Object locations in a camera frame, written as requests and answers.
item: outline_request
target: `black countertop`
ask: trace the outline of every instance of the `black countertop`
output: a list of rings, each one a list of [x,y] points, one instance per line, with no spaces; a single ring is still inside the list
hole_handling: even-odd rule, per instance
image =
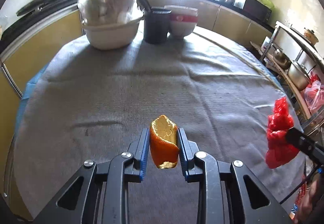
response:
[[[254,17],[253,15],[247,13],[246,11],[242,10],[241,8],[238,8],[236,6],[233,6],[233,5],[230,5],[230,4],[226,4],[226,3],[223,3],[223,2],[219,2],[217,0],[207,0],[209,2],[212,2],[212,3],[215,3],[215,4],[219,4],[221,6],[224,6],[228,9],[231,9],[243,16],[246,16],[247,18],[253,20],[254,22],[258,23],[259,25],[261,25],[262,27],[264,27],[265,29],[267,29],[268,31],[270,31],[271,33],[274,32],[274,28],[271,27],[270,25],[268,25],[267,23],[264,23],[262,21],[260,21],[259,19],[257,19],[256,17]]]
[[[240,13],[241,15],[246,16],[247,18],[255,21],[256,23],[258,23],[259,25],[261,25],[262,27],[264,27],[265,29],[267,29],[272,33],[274,31],[274,28],[272,28],[271,26],[269,26],[264,22],[261,22],[260,20],[248,14],[247,12],[243,11],[240,8],[237,8],[233,5],[221,3],[217,0],[208,0],[208,1],[222,5],[237,13]],[[22,16],[19,20],[17,20],[14,24],[12,24],[3,32],[2,38],[0,40],[0,53],[2,53],[11,42],[13,42],[17,37],[19,37],[19,35],[21,35],[28,28],[30,28],[37,22],[41,21],[42,19],[46,18],[47,16],[55,13],[56,11],[59,11],[71,5],[75,5],[77,9],[77,0],[57,0],[45,6],[38,13],[27,14],[25,16]]]

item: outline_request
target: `orange peel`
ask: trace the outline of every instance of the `orange peel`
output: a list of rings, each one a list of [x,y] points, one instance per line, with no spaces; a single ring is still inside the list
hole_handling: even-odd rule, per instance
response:
[[[152,121],[150,150],[157,168],[173,168],[177,165],[179,155],[177,129],[177,125],[165,115]]]

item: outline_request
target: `white container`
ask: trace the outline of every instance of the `white container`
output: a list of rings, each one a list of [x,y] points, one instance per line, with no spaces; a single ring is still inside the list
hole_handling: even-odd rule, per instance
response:
[[[127,23],[137,4],[136,0],[78,0],[78,8],[87,26],[99,26]]]
[[[111,50],[124,47],[132,42],[137,34],[143,13],[126,24],[109,24],[101,26],[82,25],[90,44],[99,50]]]
[[[192,33],[198,22],[198,9],[178,5],[166,5],[171,10],[169,32],[175,38],[184,38]]]

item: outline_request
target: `cable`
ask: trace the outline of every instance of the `cable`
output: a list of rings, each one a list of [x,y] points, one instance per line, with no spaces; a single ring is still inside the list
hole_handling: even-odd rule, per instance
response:
[[[313,69],[313,68],[315,68],[317,65],[315,65],[314,67],[312,67],[310,70],[309,70],[309,72],[307,73],[307,74],[309,74],[310,72],[311,72],[311,70]]]
[[[307,182],[308,180],[311,179],[311,177],[313,176],[313,174],[316,172],[317,169],[319,169],[320,166],[317,165],[312,172],[309,173],[309,175],[307,177],[304,178],[304,180],[294,188],[293,191],[291,191],[282,201],[280,201],[280,204],[283,204],[283,202],[285,202],[287,199],[289,199],[293,193],[295,193],[305,182]]]

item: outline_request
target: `white bowl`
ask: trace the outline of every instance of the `white bowl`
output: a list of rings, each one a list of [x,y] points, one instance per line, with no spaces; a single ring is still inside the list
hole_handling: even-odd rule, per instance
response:
[[[126,24],[101,26],[82,25],[90,44],[99,50],[111,50],[124,47],[132,42],[137,34],[143,13]]]
[[[173,13],[189,16],[197,16],[198,9],[179,5],[165,5],[164,8],[171,10]]]
[[[198,22],[198,10],[196,8],[166,5],[170,9],[169,32],[175,38],[184,38],[192,33]]]

